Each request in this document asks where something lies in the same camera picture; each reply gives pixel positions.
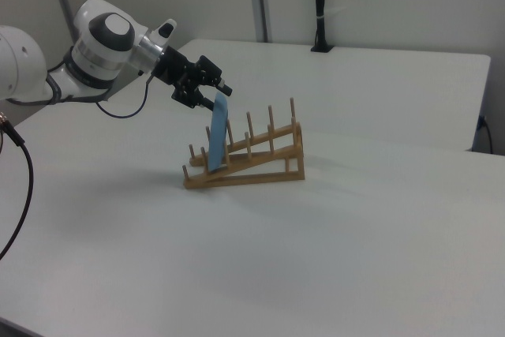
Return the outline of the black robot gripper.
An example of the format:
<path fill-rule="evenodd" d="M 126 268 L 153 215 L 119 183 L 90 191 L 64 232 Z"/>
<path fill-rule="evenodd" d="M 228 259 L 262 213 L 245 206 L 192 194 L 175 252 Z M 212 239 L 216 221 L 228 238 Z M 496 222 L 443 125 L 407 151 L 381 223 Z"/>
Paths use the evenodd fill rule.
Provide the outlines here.
<path fill-rule="evenodd" d="M 191 62 L 172 47 L 166 47 L 162 51 L 151 71 L 151 77 L 173 85 L 171 98 L 189 108 L 214 110 L 214 102 L 200 92 L 201 85 L 216 88 L 225 96 L 233 93 L 233 89 L 222 79 L 222 70 L 210 59 L 201 55 L 196 62 Z"/>

